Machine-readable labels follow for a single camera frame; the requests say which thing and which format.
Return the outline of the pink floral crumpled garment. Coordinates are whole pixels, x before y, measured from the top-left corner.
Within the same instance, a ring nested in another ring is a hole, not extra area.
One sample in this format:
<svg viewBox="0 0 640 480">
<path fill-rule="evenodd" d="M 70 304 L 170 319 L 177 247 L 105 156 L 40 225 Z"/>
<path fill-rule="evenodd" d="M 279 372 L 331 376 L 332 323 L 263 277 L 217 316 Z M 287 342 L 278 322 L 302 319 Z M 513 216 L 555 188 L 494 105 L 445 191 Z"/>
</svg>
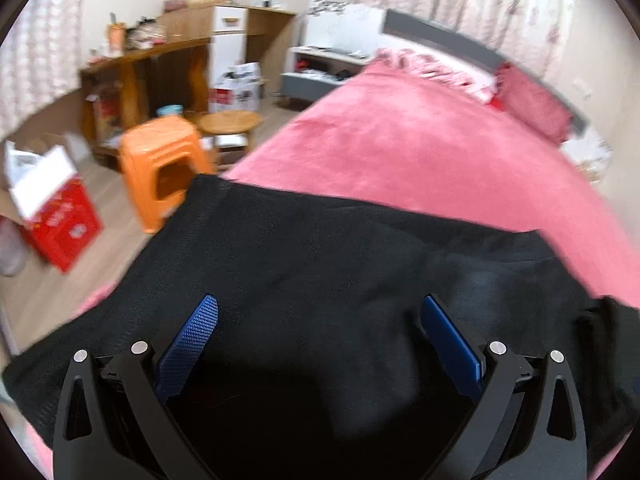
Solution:
<svg viewBox="0 0 640 480">
<path fill-rule="evenodd" d="M 396 70 L 457 89 L 483 104 L 488 104 L 497 92 L 494 75 L 433 49 L 415 51 L 381 48 L 376 52 L 375 59 Z"/>
</svg>

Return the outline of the grey white headboard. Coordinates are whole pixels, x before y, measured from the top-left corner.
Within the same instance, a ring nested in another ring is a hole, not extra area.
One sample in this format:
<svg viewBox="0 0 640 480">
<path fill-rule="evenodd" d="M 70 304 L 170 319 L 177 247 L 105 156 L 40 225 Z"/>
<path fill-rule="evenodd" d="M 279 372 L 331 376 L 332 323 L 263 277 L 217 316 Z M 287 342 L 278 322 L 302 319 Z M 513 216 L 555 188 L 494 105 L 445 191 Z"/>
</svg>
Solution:
<svg viewBox="0 0 640 480">
<path fill-rule="evenodd" d="M 488 104 L 496 95 L 496 70 L 511 63 L 504 54 L 453 29 L 395 10 L 386 10 L 378 48 L 426 55 L 454 72 L 474 76 L 485 87 L 476 98 Z"/>
</svg>

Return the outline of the orange plastic stool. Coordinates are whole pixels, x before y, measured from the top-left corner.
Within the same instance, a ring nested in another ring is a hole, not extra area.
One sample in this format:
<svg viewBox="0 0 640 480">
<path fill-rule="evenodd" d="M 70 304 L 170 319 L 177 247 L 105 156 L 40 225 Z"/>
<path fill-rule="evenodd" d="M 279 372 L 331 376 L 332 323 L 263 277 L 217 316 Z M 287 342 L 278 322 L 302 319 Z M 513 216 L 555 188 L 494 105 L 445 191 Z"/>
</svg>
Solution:
<svg viewBox="0 0 640 480">
<path fill-rule="evenodd" d="M 186 197 L 198 174 L 214 174 L 217 166 L 202 148 L 192 122 L 179 115 L 155 118 L 122 135 L 119 162 L 142 229 L 153 234 Z"/>
</svg>

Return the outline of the red open carton box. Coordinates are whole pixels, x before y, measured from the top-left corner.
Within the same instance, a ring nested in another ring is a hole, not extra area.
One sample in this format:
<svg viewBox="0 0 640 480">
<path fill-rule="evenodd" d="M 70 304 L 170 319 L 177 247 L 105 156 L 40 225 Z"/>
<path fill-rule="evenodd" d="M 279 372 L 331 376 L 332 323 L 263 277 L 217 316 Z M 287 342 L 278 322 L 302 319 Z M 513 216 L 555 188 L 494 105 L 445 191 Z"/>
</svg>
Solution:
<svg viewBox="0 0 640 480">
<path fill-rule="evenodd" d="M 66 140 L 56 134 L 1 143 L 1 215 L 63 273 L 103 230 Z"/>
</svg>

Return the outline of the white drawer cabinet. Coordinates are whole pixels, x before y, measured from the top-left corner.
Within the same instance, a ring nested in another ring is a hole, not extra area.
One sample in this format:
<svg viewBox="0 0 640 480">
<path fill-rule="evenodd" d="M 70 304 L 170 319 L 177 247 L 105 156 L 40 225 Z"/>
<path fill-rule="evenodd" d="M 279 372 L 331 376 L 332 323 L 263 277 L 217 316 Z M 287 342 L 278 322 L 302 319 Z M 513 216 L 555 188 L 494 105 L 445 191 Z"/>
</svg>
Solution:
<svg viewBox="0 0 640 480">
<path fill-rule="evenodd" d="M 248 11 L 239 6 L 215 6 L 209 41 L 208 85 L 218 80 L 235 65 L 245 63 Z"/>
</svg>

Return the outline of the round wooden stool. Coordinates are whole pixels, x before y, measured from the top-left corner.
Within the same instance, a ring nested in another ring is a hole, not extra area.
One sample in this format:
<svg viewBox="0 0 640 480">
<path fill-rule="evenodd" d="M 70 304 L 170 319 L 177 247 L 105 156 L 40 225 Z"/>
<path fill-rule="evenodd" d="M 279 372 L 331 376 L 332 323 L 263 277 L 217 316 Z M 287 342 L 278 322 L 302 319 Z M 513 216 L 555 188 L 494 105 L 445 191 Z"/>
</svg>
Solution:
<svg viewBox="0 0 640 480">
<path fill-rule="evenodd" d="M 250 110 L 224 110 L 202 115 L 196 120 L 204 136 L 212 136 L 214 145 L 221 150 L 254 148 L 254 131 L 262 124 L 262 115 Z"/>
</svg>

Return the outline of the wooden desk with shelves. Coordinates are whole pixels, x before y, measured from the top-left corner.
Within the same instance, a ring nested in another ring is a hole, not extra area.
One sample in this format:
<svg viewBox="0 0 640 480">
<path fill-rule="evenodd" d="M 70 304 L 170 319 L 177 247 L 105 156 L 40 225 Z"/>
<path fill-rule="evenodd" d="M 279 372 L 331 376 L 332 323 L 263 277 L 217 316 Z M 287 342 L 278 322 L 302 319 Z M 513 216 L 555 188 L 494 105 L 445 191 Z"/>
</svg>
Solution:
<svg viewBox="0 0 640 480">
<path fill-rule="evenodd" d="M 142 124 L 167 104 L 180 104 L 190 113 L 208 110 L 208 76 L 222 42 L 216 36 L 239 35 L 240 52 L 233 65 L 256 62 L 262 70 L 262 90 L 276 93 L 288 49 L 294 44 L 296 14 L 258 6 L 201 6 L 161 15 L 157 23 L 167 32 L 166 44 L 132 50 L 79 71 L 84 104 L 80 128 L 94 159 L 103 166 L 117 164 L 118 148 L 106 140 L 98 118 L 100 87 L 112 82 L 118 95 L 116 117 L 124 131 Z"/>
</svg>

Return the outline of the dark pink ruffled pillow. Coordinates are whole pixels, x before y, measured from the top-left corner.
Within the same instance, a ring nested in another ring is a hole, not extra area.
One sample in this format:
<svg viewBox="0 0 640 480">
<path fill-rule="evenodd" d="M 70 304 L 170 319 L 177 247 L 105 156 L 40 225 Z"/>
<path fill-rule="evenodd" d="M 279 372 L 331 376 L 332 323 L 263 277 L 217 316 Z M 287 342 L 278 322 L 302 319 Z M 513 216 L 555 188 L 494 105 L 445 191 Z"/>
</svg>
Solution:
<svg viewBox="0 0 640 480">
<path fill-rule="evenodd" d="M 509 62 L 498 67 L 496 78 L 496 97 L 506 112 L 556 146 L 567 140 L 573 115 L 550 90 Z"/>
</svg>

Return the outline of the white right nightstand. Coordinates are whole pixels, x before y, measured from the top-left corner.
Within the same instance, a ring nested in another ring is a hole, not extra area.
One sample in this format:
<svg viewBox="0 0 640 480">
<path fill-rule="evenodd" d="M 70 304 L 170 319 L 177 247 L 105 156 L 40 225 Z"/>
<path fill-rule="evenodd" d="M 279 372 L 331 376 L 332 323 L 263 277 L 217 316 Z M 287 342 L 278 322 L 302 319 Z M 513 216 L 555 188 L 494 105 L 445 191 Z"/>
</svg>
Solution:
<svg viewBox="0 0 640 480">
<path fill-rule="evenodd" d="M 572 134 L 560 151 L 591 184 L 603 179 L 613 157 L 612 146 L 593 126 Z"/>
</svg>

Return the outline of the black embroidered pants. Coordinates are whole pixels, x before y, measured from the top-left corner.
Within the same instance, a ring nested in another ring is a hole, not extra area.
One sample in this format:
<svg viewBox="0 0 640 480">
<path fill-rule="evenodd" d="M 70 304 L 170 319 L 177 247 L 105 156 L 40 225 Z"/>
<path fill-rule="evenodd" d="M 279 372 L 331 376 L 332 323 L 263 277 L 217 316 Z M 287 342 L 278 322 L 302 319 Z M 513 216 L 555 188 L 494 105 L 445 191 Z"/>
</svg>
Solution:
<svg viewBox="0 0 640 480">
<path fill-rule="evenodd" d="M 634 310 L 587 292 L 537 233 L 213 176 L 193 181 L 104 300 L 3 380 L 51 442 L 75 350 L 122 351 L 212 295 L 220 324 L 172 407 L 219 477 L 414 479 L 419 443 L 439 450 L 469 407 L 418 335 L 430 293 L 518 351 L 566 354 L 590 460 L 637 421 Z"/>
</svg>

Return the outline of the pink velvet bed cover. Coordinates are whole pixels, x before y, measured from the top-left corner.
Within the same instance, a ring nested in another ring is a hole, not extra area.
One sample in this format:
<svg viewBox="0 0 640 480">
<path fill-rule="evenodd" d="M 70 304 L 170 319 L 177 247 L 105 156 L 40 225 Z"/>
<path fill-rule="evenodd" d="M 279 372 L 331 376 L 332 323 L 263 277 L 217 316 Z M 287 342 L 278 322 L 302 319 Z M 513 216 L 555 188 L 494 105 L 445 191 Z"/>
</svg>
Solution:
<svg viewBox="0 0 640 480">
<path fill-rule="evenodd" d="M 638 254 L 596 191 L 559 150 L 509 114 L 384 62 L 371 63 L 228 174 L 213 177 L 268 190 L 356 200 L 503 232 L 535 232 L 587 292 L 631 308 L 639 324 Z M 436 356 L 445 382 L 469 407 L 439 450 L 419 443 L 415 479 L 431 479 L 432 470 L 474 411 L 474 402 L 458 393 L 421 330 L 424 297 L 416 312 L 418 335 Z M 484 341 L 502 342 L 524 356 L 534 370 L 532 379 L 516 387 L 524 399 L 497 469 L 472 479 L 583 479 L 616 444 L 634 440 L 632 430 L 639 417 L 600 460 L 590 460 L 586 413 L 566 354 L 558 348 L 534 354 L 518 351 L 499 337 L 481 334 L 439 300 L 457 324 Z M 160 334 L 177 333 L 184 322 L 136 341 L 154 344 Z M 105 371 L 114 356 L 132 344 L 107 356 L 78 349 L 65 362 L 53 439 L 43 440 L 53 448 L 58 477 L 168 479 L 142 437 L 122 384 Z M 172 407 L 178 396 L 166 401 L 167 415 L 213 474 L 211 479 L 227 479 L 205 463 L 180 426 Z M 396 478 L 341 478 L 329 471 L 280 478 L 259 471 L 241 479 Z"/>
</svg>

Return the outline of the red white cardboard box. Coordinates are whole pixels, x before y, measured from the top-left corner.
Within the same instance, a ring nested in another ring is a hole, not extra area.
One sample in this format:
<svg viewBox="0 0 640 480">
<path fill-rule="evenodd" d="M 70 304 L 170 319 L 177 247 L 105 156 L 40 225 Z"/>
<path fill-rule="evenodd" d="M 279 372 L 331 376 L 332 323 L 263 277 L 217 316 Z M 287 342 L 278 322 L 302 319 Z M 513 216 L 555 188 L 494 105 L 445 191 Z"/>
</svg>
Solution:
<svg viewBox="0 0 640 480">
<path fill-rule="evenodd" d="M 262 70 L 258 63 L 235 65 L 214 79 L 209 88 L 208 111 L 257 112 L 262 95 Z"/>
</svg>

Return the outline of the white left nightstand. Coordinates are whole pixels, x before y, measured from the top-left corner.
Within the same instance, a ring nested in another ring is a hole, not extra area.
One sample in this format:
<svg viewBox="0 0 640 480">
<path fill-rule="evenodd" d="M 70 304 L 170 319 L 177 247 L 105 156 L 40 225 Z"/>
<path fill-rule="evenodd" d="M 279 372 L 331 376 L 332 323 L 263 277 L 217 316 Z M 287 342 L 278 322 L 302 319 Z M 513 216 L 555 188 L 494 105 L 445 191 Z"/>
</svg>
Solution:
<svg viewBox="0 0 640 480">
<path fill-rule="evenodd" d="M 374 6 L 312 0 L 286 54 L 279 96 L 312 103 L 346 84 L 378 52 L 385 18 Z"/>
</svg>

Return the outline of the white nightstand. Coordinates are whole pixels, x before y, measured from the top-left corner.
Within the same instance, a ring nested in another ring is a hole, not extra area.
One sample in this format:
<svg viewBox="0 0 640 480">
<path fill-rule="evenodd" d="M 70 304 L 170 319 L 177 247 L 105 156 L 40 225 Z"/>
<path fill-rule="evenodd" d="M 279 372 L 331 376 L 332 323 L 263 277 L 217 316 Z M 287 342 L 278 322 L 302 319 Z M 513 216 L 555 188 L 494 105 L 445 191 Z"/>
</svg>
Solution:
<svg viewBox="0 0 640 480">
<path fill-rule="evenodd" d="M 612 146 L 593 126 L 572 134 L 560 151 L 591 184 L 603 179 L 613 157 Z"/>
<path fill-rule="evenodd" d="M 312 103 L 346 84 L 378 52 L 385 18 L 374 6 L 312 0 L 286 54 L 279 96 Z"/>
</svg>

